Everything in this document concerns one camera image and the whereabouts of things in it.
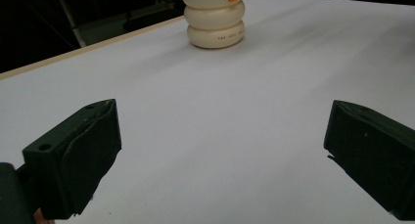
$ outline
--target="stacked white container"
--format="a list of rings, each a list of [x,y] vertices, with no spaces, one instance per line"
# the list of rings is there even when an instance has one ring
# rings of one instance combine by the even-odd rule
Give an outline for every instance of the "stacked white container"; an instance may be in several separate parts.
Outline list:
[[[194,45],[217,49],[231,46],[244,36],[242,0],[183,0],[187,34]]]

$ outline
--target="white bottle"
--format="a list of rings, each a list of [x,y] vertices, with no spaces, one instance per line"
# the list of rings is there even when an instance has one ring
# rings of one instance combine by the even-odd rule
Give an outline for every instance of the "white bottle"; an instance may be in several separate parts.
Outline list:
[[[184,18],[187,34],[194,45],[217,49],[231,46],[242,39],[245,26],[242,0],[183,0],[187,5]]]

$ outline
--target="dark background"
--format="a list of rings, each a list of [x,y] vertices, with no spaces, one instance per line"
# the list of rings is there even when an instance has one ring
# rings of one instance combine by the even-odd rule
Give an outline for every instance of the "dark background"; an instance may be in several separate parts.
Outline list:
[[[125,13],[131,1],[137,0],[66,0],[77,24]],[[415,5],[415,0],[360,1]],[[137,2],[145,7],[152,0]],[[0,72],[78,48],[59,0],[0,0]]]

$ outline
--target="white table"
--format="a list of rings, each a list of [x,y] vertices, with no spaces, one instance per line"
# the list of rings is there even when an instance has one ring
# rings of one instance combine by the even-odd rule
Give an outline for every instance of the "white table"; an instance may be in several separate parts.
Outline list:
[[[415,8],[245,0],[246,37],[192,46],[176,20],[0,81],[0,161],[116,98],[123,149],[59,223],[399,223],[334,162],[333,100],[415,128]]]

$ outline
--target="white table surface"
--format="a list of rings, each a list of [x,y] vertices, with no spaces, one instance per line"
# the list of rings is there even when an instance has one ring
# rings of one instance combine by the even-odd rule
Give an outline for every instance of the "white table surface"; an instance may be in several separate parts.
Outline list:
[[[415,128],[415,8],[245,0],[246,37],[202,50],[180,21],[0,81],[0,161],[116,98],[123,149],[59,223],[399,223],[330,159],[333,100]]]

